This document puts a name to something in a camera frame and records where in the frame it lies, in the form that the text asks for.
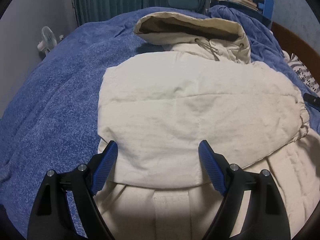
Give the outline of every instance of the white wall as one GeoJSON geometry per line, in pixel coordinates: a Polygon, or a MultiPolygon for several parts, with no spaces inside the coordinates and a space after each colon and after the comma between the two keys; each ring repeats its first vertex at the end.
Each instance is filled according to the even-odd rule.
{"type": "Polygon", "coordinates": [[[320,23],[305,0],[274,0],[272,21],[297,34],[320,54],[320,23]]]}
{"type": "Polygon", "coordinates": [[[13,0],[0,19],[0,117],[41,62],[37,45],[48,26],[58,37],[76,28],[71,0],[13,0]]]}

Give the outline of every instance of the black clamp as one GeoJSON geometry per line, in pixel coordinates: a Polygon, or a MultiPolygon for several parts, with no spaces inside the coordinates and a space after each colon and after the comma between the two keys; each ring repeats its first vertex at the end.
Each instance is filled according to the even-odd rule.
{"type": "MultiPolygon", "coordinates": [[[[102,154],[71,172],[49,170],[37,193],[28,225],[28,240],[85,240],[76,233],[66,191],[72,191],[80,220],[89,240],[113,240],[93,200],[101,190],[117,157],[117,144],[110,141],[102,154]]],[[[203,240],[290,240],[288,217],[279,190],[267,170],[243,171],[211,149],[199,144],[199,157],[214,188],[224,199],[203,240]],[[230,237],[245,190],[251,190],[241,233],[230,237]]]]}
{"type": "Polygon", "coordinates": [[[307,102],[307,104],[314,109],[320,112],[320,98],[310,95],[308,93],[303,94],[303,100],[307,102]]]}

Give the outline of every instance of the blue blanket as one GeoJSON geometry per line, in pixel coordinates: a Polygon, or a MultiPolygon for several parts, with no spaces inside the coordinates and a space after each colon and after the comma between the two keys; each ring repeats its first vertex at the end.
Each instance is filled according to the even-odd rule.
{"type": "MultiPolygon", "coordinates": [[[[146,8],[84,24],[47,55],[4,112],[0,121],[0,204],[23,236],[46,171],[71,171],[97,153],[97,106],[106,68],[139,53],[162,50],[132,33],[139,18],[156,11],[206,18],[188,11],[146,8]]],[[[276,39],[257,20],[224,6],[215,6],[209,13],[239,22],[249,37],[253,61],[264,61],[290,78],[302,93],[310,92],[285,63],[276,39]]],[[[310,107],[308,111],[311,127],[320,132],[320,113],[310,107]]],[[[75,227],[83,235],[70,195],[68,200],[75,227]]]]}

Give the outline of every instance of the wooden bed frame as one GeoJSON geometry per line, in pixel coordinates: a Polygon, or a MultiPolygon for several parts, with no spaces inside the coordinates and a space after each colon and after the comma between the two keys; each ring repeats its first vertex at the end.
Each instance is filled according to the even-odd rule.
{"type": "Polygon", "coordinates": [[[278,23],[272,23],[271,31],[279,42],[280,47],[288,52],[289,56],[292,53],[297,55],[299,60],[310,70],[314,79],[320,84],[320,55],[296,34],[278,23]]]}

